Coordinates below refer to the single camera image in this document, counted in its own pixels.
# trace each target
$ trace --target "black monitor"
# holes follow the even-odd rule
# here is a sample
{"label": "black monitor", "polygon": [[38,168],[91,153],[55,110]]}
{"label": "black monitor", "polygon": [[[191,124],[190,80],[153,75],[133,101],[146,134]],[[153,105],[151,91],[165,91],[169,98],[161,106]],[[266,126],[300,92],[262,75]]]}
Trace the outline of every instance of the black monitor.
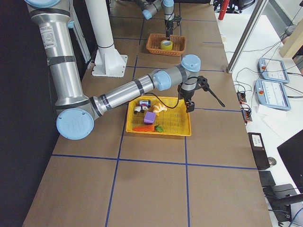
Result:
{"label": "black monitor", "polygon": [[303,130],[277,149],[295,185],[303,193]]}
{"label": "black monitor", "polygon": [[[279,222],[292,221],[303,207],[303,130],[278,148],[280,157],[301,194],[297,194],[291,184],[265,187],[267,197]],[[294,223],[303,226],[303,211],[296,216]]]}

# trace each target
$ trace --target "yellow plastic basket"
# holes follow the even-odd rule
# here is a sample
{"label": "yellow plastic basket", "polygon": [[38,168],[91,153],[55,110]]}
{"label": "yellow plastic basket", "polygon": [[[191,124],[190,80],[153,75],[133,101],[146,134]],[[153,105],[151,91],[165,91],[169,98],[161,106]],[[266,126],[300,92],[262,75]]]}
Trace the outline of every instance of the yellow plastic basket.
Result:
{"label": "yellow plastic basket", "polygon": [[[159,97],[166,105],[175,106],[178,98],[176,97]],[[159,116],[156,116],[156,120],[153,125],[159,125],[164,129],[164,132],[157,131],[134,131],[133,128],[144,126],[145,113],[134,114],[134,108],[139,106],[140,100],[150,100],[151,107],[149,111],[152,112],[152,106],[159,102],[154,96],[141,96],[128,105],[127,119],[126,119],[126,131],[134,133],[144,134],[160,134],[160,135],[174,135],[174,136],[190,136],[190,118],[189,113],[186,113],[186,107],[184,100],[179,100],[179,104],[174,109],[167,109],[167,111],[160,112]]]}

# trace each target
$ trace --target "yellow basket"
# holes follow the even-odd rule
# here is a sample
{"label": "yellow basket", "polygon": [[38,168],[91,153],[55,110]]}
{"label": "yellow basket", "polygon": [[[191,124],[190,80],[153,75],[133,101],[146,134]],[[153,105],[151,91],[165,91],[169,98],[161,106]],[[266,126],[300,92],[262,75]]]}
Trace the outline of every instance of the yellow basket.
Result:
{"label": "yellow basket", "polygon": [[173,42],[172,50],[161,50],[161,42],[166,40],[163,34],[150,34],[146,43],[146,49],[150,53],[164,54],[170,56],[181,56],[185,51],[186,38],[179,35],[171,35],[170,40]]}
{"label": "yellow basket", "polygon": [[[166,105],[175,106],[178,98],[176,97],[159,97]],[[153,125],[159,125],[163,128],[164,132],[157,131],[134,131],[133,128],[144,126],[143,113],[134,114],[134,108],[139,106],[140,100],[150,100],[151,107],[149,111],[152,112],[152,106],[159,102],[154,96],[141,96],[128,105],[127,119],[126,119],[126,131],[134,133],[144,134],[160,134],[160,135],[174,135],[174,136],[190,136],[190,118],[189,113],[186,113],[186,106],[184,100],[179,100],[179,104],[174,109],[167,109],[167,111],[161,111],[159,116],[156,116],[156,120]]]}

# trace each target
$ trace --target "orange carrot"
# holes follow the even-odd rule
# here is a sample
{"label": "orange carrot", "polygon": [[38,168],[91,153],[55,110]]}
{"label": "orange carrot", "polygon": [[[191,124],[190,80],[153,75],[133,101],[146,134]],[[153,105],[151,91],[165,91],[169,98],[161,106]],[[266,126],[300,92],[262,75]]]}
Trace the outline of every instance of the orange carrot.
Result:
{"label": "orange carrot", "polygon": [[134,131],[155,131],[155,126],[152,124],[133,128]]}

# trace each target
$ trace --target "red object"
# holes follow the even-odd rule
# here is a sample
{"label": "red object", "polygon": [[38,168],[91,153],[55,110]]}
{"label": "red object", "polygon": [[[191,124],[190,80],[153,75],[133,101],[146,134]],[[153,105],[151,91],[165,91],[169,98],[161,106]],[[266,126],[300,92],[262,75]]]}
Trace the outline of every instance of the red object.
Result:
{"label": "red object", "polygon": [[220,14],[219,14],[219,17],[218,17],[219,20],[223,20],[224,15],[225,15],[226,10],[227,10],[227,7],[228,7],[228,4],[229,4],[229,0],[223,0],[223,4],[222,4],[222,7],[220,9]]}

